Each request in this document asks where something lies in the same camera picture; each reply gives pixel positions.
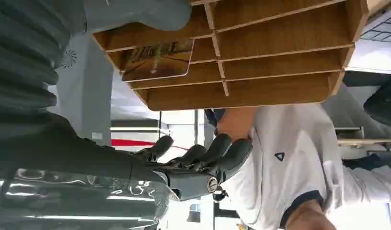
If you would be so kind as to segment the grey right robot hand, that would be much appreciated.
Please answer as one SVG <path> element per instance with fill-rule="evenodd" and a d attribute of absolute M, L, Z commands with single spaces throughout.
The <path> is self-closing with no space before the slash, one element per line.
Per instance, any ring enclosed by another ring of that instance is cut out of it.
<path fill-rule="evenodd" d="M 170 137 L 137 153 L 99 146 L 48 111 L 57 98 L 47 88 L 57 84 L 56 69 L 74 35 L 130 22 L 176 31 L 190 14 L 185 0 L 0 0 L 0 166 L 163 183 L 146 160 L 164 154 Z"/>

